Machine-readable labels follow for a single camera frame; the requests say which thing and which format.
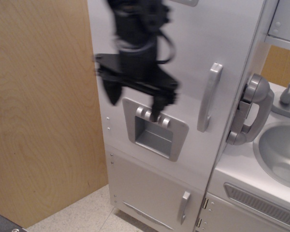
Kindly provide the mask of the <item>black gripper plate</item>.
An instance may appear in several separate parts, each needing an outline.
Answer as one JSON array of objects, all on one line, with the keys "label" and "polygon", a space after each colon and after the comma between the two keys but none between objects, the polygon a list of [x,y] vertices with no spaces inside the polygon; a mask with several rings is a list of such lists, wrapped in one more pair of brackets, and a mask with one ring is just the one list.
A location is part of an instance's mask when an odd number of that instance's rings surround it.
[{"label": "black gripper plate", "polygon": [[118,54],[96,54],[98,75],[102,78],[103,87],[112,105],[119,101],[122,88],[130,87],[153,96],[151,120],[156,122],[160,112],[168,104],[173,104],[179,83],[159,65],[169,62],[175,55],[170,48],[166,60],[156,60],[157,49],[145,53],[120,52]]}]

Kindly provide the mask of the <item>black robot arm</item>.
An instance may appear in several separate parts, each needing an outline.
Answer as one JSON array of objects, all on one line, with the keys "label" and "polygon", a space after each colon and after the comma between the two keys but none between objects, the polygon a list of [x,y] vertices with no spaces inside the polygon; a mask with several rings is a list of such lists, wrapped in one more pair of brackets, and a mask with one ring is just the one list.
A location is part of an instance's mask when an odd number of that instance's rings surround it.
[{"label": "black robot arm", "polygon": [[178,82],[160,66],[175,56],[173,42],[160,29],[169,22],[169,7],[160,0],[110,0],[117,54],[97,54],[98,74],[112,105],[123,87],[153,97],[151,121],[173,104]]}]

